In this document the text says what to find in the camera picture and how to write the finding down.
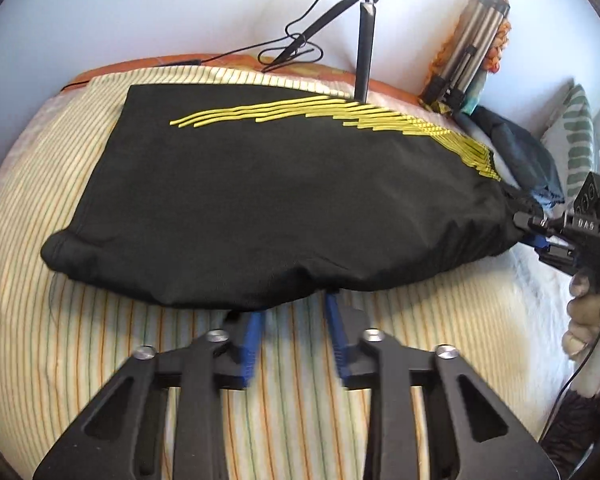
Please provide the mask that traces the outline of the person right hand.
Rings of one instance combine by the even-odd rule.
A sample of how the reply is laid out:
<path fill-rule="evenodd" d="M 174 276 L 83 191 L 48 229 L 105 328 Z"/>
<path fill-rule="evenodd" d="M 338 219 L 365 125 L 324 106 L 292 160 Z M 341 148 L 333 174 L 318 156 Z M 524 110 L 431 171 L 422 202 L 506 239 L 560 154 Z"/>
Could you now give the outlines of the person right hand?
<path fill-rule="evenodd" d="M 596 292 L 588 274 L 581 271 L 570 282 L 572 299 L 567 304 L 569 324 L 562 335 L 562 350 L 577 361 L 590 350 L 600 334 L 600 292 Z"/>

